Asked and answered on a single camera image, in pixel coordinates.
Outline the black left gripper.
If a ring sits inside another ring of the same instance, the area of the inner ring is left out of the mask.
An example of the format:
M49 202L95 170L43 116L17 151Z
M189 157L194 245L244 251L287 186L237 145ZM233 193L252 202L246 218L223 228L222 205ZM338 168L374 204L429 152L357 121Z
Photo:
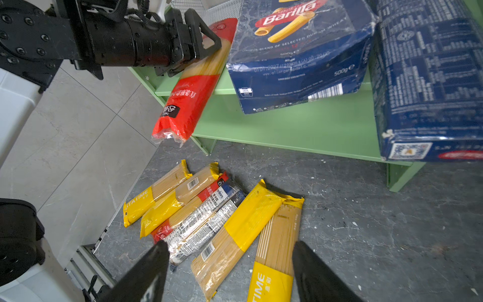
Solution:
M194 9L185 14L190 60L203 60L222 43ZM104 78L103 67L154 67L159 76L172 77L184 70L185 50L181 12L169 7L164 17L128 1L72 1L71 25L80 57L71 63L95 78ZM213 44L205 47L204 39Z

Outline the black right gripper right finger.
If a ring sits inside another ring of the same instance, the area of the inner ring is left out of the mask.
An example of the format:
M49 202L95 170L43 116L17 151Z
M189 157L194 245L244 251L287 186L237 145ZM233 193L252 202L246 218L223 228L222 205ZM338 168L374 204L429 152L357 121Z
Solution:
M362 302L305 242L294 244L292 260L301 301Z

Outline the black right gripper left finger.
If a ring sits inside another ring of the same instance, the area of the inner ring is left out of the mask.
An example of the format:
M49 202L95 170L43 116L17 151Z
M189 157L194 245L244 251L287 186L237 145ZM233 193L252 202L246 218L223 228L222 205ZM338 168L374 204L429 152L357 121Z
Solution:
M168 246L157 242L112 288L97 301L162 301L169 268Z

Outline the yellow Pastatime spaghetti bag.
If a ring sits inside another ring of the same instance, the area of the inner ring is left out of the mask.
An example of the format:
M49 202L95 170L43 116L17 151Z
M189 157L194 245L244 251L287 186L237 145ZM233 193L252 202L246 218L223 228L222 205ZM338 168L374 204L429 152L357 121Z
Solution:
M304 198L288 198L260 234L248 302L290 301L293 250L299 238Z

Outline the yellow top brown spaghetti bag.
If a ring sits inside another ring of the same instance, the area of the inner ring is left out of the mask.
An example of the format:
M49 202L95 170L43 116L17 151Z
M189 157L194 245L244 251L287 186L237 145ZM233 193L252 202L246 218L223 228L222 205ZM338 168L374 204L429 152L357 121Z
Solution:
M262 179L192 261L191 270L206 301L231 273L289 195L271 191Z

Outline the blue Barilla rigatoni box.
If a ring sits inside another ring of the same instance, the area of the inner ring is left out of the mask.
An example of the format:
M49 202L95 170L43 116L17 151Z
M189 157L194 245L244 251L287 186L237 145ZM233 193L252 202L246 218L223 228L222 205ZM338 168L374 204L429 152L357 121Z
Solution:
M226 65L242 111L356 93L379 21L361 0L244 1Z

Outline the clear black label pasta bag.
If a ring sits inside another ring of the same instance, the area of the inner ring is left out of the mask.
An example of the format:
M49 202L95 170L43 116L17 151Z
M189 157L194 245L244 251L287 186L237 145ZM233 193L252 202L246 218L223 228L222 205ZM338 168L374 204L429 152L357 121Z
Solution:
M176 267L200 250L221 229L245 199L241 187L225 182L166 237L169 268Z

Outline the long blue spaghetti box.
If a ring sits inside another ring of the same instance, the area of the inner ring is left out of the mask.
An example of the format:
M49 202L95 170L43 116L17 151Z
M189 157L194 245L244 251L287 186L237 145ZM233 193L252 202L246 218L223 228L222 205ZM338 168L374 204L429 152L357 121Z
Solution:
M371 1L385 161L482 160L482 28L463 1Z

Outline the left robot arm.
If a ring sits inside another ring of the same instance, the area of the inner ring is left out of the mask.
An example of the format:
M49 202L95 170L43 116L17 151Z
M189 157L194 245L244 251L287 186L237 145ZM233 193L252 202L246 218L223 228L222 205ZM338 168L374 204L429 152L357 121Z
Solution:
M148 1L1 2L1 158L10 153L64 60L103 79L104 67L153 66L174 76L221 49L200 15ZM1 199L2 301L110 301L112 285L78 288L54 259L36 208Z

